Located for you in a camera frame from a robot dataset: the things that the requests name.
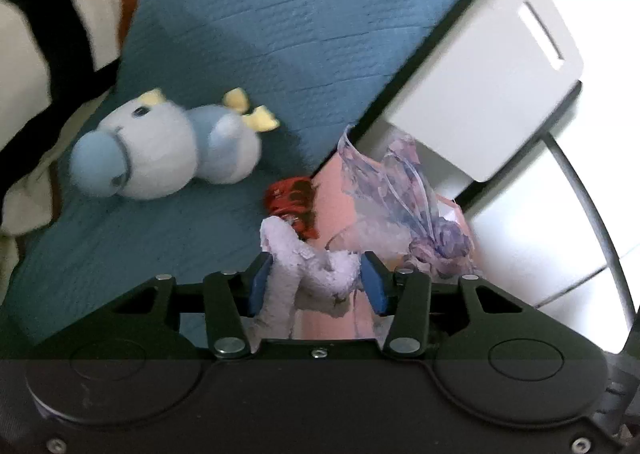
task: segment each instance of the plastic bag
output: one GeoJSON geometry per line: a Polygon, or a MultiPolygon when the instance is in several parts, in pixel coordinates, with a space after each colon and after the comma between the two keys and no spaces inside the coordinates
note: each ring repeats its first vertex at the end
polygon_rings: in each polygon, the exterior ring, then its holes
{"type": "Polygon", "coordinates": [[[455,221],[440,215],[435,192],[421,172],[414,139],[398,130],[378,163],[353,147],[348,130],[340,138],[338,154],[342,188],[355,199],[358,221],[341,233],[346,235],[334,238],[342,243],[332,240],[330,247],[336,249],[349,240],[356,244],[354,251],[371,250],[383,260],[399,257],[394,266],[413,266],[441,282],[478,274],[470,258],[472,240],[455,221]]]}

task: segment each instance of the plush toy eye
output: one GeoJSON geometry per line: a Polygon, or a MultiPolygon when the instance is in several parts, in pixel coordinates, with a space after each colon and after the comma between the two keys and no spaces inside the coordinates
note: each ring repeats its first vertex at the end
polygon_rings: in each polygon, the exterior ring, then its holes
{"type": "Polygon", "coordinates": [[[114,187],[121,187],[123,183],[124,183],[124,174],[120,174],[119,176],[116,176],[115,178],[111,179],[111,185],[113,185],[114,187]]]}
{"type": "Polygon", "coordinates": [[[149,111],[151,111],[151,109],[146,106],[142,106],[141,108],[137,108],[135,111],[133,111],[133,117],[139,118],[140,116],[145,116],[145,114],[147,114],[149,111]]]}

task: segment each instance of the blue textured blanket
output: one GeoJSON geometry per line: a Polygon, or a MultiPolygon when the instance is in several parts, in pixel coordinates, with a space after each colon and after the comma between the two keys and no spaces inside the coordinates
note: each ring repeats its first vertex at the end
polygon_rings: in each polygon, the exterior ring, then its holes
{"type": "MultiPolygon", "coordinates": [[[[311,173],[455,1],[140,0],[116,90],[83,132],[158,86],[187,107],[242,86],[282,127],[264,135],[247,180],[193,182],[151,202],[85,198],[68,185],[64,156],[63,214],[30,239],[14,273],[14,320],[40,340],[155,274],[198,282],[245,268],[268,184],[311,173]]],[[[195,340],[198,327],[187,319],[185,332],[195,340]]]]}

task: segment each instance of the lavender plush toy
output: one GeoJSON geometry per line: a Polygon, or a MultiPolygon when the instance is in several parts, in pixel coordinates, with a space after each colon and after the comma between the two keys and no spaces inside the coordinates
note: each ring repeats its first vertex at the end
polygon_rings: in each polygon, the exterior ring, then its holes
{"type": "Polygon", "coordinates": [[[278,127],[264,107],[244,114],[244,91],[223,105],[185,110],[159,90],[120,106],[88,132],[71,153],[72,182],[89,196],[120,194],[148,200],[172,194],[193,177],[236,183],[260,160],[258,132],[278,127]]]}

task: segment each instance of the black stripe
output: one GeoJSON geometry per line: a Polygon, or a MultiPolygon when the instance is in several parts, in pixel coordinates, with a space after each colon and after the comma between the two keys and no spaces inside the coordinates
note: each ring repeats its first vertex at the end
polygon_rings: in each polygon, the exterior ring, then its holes
{"type": "Polygon", "coordinates": [[[47,61],[52,102],[0,150],[0,203],[9,187],[30,173],[56,144],[71,115],[115,82],[119,64],[114,61],[94,72],[89,39],[72,0],[7,1],[23,12],[47,61]]]}
{"type": "Polygon", "coordinates": [[[72,0],[7,0],[30,25],[49,65],[52,102],[77,91],[94,72],[91,45],[72,0]]]}
{"type": "Polygon", "coordinates": [[[0,149],[0,207],[9,187],[30,173],[42,155],[56,144],[60,130],[71,115],[83,103],[98,97],[115,83],[119,64],[120,60],[116,60],[95,72],[74,94],[53,102],[29,120],[11,141],[0,149]]]}

